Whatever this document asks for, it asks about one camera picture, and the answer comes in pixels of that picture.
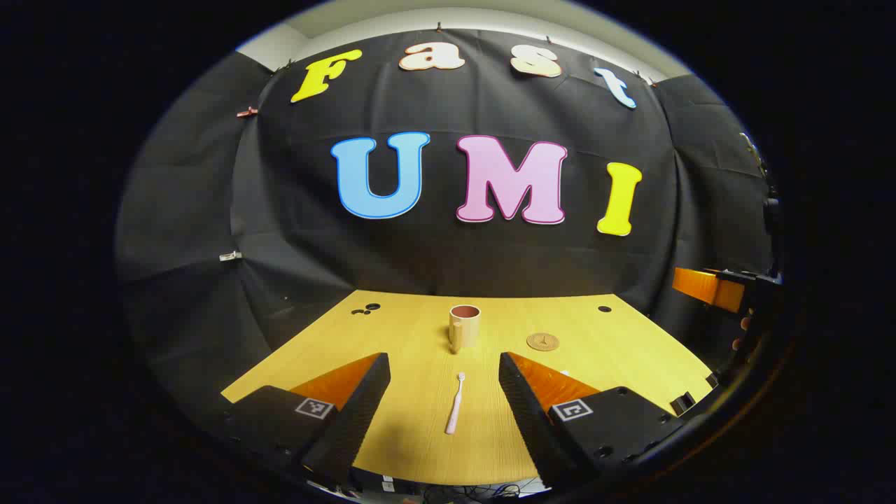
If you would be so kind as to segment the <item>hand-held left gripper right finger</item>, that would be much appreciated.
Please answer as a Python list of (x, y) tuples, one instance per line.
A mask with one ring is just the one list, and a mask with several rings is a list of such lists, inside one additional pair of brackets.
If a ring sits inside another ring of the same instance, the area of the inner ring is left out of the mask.
[(542, 482), (554, 490), (633, 472), (684, 426), (630, 387), (598, 390), (514, 352), (498, 380)]

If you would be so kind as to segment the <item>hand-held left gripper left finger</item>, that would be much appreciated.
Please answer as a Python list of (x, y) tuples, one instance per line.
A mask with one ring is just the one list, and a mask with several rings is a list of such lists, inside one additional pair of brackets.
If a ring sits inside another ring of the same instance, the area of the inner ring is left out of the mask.
[(352, 466), (391, 383), (375, 352), (289, 389), (265, 385), (224, 411), (228, 436), (283, 478), (353, 487)]

